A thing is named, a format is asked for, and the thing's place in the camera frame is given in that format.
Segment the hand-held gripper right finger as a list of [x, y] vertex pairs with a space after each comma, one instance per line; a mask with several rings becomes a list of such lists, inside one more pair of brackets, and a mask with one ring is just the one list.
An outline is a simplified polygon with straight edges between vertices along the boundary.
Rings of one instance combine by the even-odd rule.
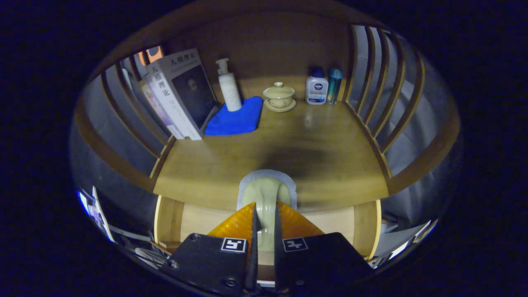
[[275, 273], [285, 295], [352, 295], [375, 271], [341, 233], [324, 233], [277, 202]]

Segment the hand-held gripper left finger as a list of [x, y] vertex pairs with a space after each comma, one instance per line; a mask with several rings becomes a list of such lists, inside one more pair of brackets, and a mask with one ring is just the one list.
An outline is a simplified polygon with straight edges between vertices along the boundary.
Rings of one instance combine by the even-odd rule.
[[257, 287], [258, 227], [252, 202], [207, 235], [188, 235], [161, 273], [201, 295], [250, 295]]

